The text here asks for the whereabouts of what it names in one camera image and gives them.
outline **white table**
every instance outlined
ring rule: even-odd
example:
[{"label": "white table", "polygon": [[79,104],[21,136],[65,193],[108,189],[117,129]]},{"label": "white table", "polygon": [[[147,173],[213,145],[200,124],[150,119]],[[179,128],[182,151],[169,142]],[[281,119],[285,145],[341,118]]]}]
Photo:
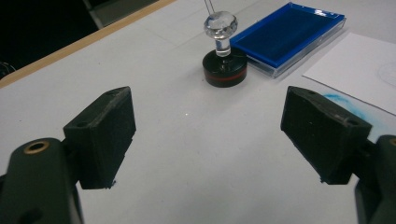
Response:
[{"label": "white table", "polygon": [[[286,2],[213,5],[234,13],[240,32]],[[295,3],[345,14],[347,32],[396,43],[393,0]],[[63,140],[63,126],[100,94],[130,86],[137,132],[117,184],[79,191],[86,223],[357,223],[357,178],[321,184],[280,131],[286,89],[345,97],[374,125],[372,141],[396,134],[395,116],[302,77],[338,40],[288,76],[249,67],[237,86],[210,86],[202,68],[214,48],[206,17],[203,0],[178,0],[0,89],[0,174],[18,146]]]}]

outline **red stripe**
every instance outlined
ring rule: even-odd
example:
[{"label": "red stripe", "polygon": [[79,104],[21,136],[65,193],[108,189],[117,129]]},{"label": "red stripe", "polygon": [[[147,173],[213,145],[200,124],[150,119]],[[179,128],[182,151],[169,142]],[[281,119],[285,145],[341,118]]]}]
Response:
[{"label": "red stripe", "polygon": [[208,75],[207,73],[205,73],[205,75],[206,75],[206,77],[216,80],[216,81],[230,81],[230,80],[234,80],[234,79],[241,77],[242,75],[244,75],[246,73],[246,71],[247,71],[247,69],[245,68],[240,73],[238,73],[232,77],[212,77],[212,76]]}]

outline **blue smudge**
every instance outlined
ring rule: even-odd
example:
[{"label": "blue smudge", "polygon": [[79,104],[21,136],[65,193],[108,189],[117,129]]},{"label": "blue smudge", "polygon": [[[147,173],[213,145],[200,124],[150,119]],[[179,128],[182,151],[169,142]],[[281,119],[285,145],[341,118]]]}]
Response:
[{"label": "blue smudge", "polygon": [[331,93],[324,94],[323,96],[326,97],[327,99],[333,101],[334,103],[340,105],[341,107],[343,107],[350,113],[358,116],[360,119],[365,119],[366,116],[363,114],[363,112],[361,112],[356,106],[354,106],[352,103],[350,103],[348,101],[348,99],[346,99],[340,95],[331,94]]}]

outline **blue ink pad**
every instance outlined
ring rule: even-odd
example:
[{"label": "blue ink pad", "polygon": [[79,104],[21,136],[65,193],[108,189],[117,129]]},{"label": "blue ink pad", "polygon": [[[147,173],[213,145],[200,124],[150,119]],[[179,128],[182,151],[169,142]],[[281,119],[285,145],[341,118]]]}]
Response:
[{"label": "blue ink pad", "polygon": [[278,77],[312,49],[337,33],[346,17],[312,7],[287,3],[231,39],[249,63]]}]

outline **white paper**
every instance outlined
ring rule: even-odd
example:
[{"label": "white paper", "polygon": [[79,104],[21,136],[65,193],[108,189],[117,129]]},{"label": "white paper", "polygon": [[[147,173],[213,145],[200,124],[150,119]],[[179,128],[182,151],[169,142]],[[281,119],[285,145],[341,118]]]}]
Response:
[{"label": "white paper", "polygon": [[396,115],[396,45],[348,34],[304,75]]}]

